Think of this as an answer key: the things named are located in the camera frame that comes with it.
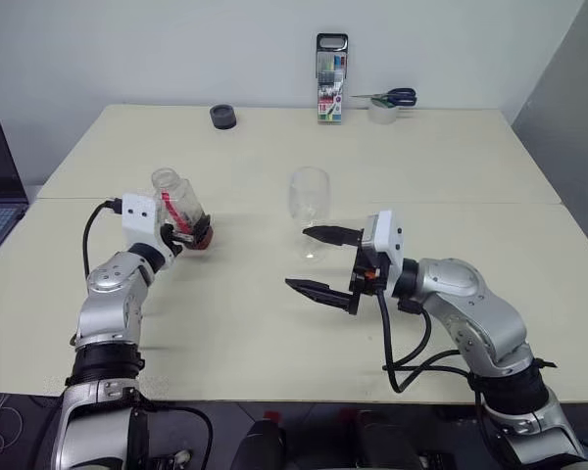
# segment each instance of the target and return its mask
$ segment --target gray wall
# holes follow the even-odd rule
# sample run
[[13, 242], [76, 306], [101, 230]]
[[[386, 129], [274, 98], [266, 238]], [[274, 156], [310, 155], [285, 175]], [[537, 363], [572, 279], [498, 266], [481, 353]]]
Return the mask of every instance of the gray wall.
[[514, 131], [588, 237], [588, 0]]
[[348, 94], [410, 85], [512, 121], [582, 3], [0, 0], [0, 118], [41, 183], [112, 103], [314, 106], [316, 33], [343, 30]]

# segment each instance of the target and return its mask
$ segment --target tape roll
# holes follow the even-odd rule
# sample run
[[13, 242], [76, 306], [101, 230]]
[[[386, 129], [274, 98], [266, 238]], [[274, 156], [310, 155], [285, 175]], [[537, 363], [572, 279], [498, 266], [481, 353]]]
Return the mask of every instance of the tape roll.
[[387, 108], [375, 100], [368, 101], [368, 118], [377, 124], [391, 124], [399, 114], [399, 108]]

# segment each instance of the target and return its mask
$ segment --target floor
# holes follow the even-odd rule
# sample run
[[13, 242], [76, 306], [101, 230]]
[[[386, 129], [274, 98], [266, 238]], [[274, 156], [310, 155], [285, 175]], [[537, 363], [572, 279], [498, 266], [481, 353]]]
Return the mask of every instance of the floor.
[[[15, 409], [23, 419], [23, 430], [14, 444], [0, 453], [0, 469], [25, 469], [32, 443], [41, 422], [53, 404], [50, 398], [10, 395], [0, 413], [0, 435], [9, 444], [19, 428]], [[481, 443], [472, 419], [472, 408], [452, 405], [374, 404], [305, 402], [192, 402], [207, 413], [214, 424], [214, 449], [209, 469], [228, 469], [241, 440], [255, 420], [266, 412], [277, 413], [287, 434], [287, 470], [320, 469], [352, 465], [345, 423], [355, 410], [373, 409], [399, 423], [418, 450], [452, 452], [459, 469], [497, 468]], [[588, 440], [588, 404], [564, 406], [578, 436]], [[37, 469], [46, 469], [54, 440], [54, 426], [39, 451]], [[182, 412], [156, 413], [149, 418], [151, 455], [191, 448], [190, 470], [198, 469], [206, 442], [204, 425]]]

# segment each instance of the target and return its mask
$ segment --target white table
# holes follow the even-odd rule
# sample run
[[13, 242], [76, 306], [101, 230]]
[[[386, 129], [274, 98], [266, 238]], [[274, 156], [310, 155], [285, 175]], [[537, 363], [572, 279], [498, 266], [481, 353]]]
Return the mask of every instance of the white table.
[[[346, 290], [355, 250], [329, 247], [319, 264], [298, 258], [284, 197], [264, 208], [214, 205], [210, 249], [182, 255], [160, 273], [144, 306], [144, 393], [167, 400], [470, 402], [462, 378], [440, 373], [424, 374], [403, 395], [391, 392], [372, 299], [351, 317], [285, 286], [284, 277], [304, 277]], [[95, 204], [39, 200], [0, 250], [0, 392], [62, 391], [85, 296], [80, 237]], [[588, 400], [588, 241], [564, 207], [371, 203], [340, 205], [334, 215], [358, 227], [382, 208], [403, 218], [408, 257], [476, 265], [521, 312], [536, 355], [559, 365], [544, 375], [560, 399]], [[123, 248], [120, 219], [104, 213], [90, 246], [93, 265]], [[398, 355], [416, 344], [422, 324], [390, 305]], [[436, 324], [425, 354], [451, 347]]]
[[348, 110], [318, 125], [315, 110], [236, 109], [237, 125], [212, 126], [209, 108], [108, 107], [41, 191], [40, 198], [104, 198], [152, 191], [171, 166], [206, 207], [263, 207], [298, 166], [331, 176], [335, 205], [366, 202], [546, 203], [560, 198], [500, 112], [405, 111], [391, 125]]

